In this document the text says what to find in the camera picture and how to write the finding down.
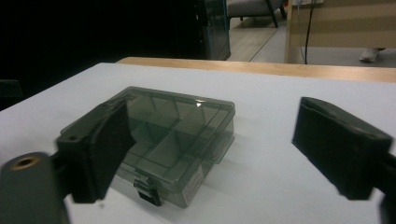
chair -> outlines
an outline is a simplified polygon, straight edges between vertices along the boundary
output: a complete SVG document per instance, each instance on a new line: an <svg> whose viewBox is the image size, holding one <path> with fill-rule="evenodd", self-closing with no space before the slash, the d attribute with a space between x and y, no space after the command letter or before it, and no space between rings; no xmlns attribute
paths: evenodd
<svg viewBox="0 0 396 224"><path fill-rule="evenodd" d="M231 18L239 17L242 21L244 17L259 16L271 16L277 28L274 11L279 8L282 18L286 19L285 8L283 8L285 2L286 0L232 0L227 3L228 29L230 29Z"/></svg>

black cabinet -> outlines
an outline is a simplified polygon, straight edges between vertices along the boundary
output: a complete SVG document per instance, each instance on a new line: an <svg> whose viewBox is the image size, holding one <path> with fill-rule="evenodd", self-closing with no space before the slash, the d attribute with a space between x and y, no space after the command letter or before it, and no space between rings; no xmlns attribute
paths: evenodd
<svg viewBox="0 0 396 224"><path fill-rule="evenodd" d="M135 56L226 60L225 0L130 1Z"/></svg>

wooden desk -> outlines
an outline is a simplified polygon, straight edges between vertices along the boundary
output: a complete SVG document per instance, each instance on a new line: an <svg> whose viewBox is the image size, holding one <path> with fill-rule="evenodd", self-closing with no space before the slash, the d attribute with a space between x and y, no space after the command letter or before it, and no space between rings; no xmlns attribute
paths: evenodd
<svg viewBox="0 0 396 224"><path fill-rule="evenodd" d="M396 82L395 68L305 65L288 63L242 63L135 57L124 58L118 61L118 63L274 74L291 77L324 77L344 80Z"/></svg>
<svg viewBox="0 0 396 224"><path fill-rule="evenodd" d="M310 6L288 8L286 63L297 63ZM396 1L325 0L313 13L309 47L396 48Z"/></svg>

box latch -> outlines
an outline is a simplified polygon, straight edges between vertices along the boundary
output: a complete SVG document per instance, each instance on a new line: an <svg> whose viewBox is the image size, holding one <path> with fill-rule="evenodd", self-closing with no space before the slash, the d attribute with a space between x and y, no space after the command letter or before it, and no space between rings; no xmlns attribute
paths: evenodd
<svg viewBox="0 0 396 224"><path fill-rule="evenodd" d="M158 191L152 184L150 184L151 181L149 181L149 178L143 175L138 175L136 172L134 172L134 175L138 176L134 181L134 187L137 189L139 197L156 206L161 206Z"/></svg>

shoe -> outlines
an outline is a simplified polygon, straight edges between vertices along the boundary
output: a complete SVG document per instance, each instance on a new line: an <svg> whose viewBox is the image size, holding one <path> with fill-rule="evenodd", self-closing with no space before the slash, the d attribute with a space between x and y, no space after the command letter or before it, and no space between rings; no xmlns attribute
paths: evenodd
<svg viewBox="0 0 396 224"><path fill-rule="evenodd" d="M366 49L361 56L359 57L359 60L363 63L373 63L375 62L376 56L379 54L379 49Z"/></svg>

